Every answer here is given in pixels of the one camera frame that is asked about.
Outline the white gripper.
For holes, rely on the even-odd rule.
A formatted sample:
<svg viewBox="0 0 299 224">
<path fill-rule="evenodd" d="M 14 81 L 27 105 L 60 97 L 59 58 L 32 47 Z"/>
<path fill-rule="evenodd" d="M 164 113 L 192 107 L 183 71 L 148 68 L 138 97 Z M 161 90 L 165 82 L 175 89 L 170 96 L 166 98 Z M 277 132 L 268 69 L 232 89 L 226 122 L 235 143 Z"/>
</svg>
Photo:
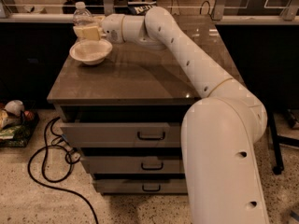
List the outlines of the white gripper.
<svg viewBox="0 0 299 224">
<path fill-rule="evenodd" d="M 102 28 L 107 35 L 107 39 L 112 43 L 123 43 L 122 22 L 123 14 L 96 15 L 93 20 Z M 97 26 L 74 26 L 75 35 L 80 40 L 100 40 L 103 30 Z"/>
</svg>

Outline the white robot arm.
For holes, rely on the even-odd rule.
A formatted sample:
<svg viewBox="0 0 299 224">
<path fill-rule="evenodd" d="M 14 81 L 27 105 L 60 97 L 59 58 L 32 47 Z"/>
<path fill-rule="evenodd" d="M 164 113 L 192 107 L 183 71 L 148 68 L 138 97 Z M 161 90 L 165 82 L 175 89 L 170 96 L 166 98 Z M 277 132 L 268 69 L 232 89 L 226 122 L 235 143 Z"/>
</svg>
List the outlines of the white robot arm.
<svg viewBox="0 0 299 224">
<path fill-rule="evenodd" d="M 193 224 L 269 224 L 253 145 L 264 134 L 263 103 L 153 7 L 75 25 L 77 37 L 168 48 L 200 99 L 184 116 L 181 148 Z"/>
</svg>

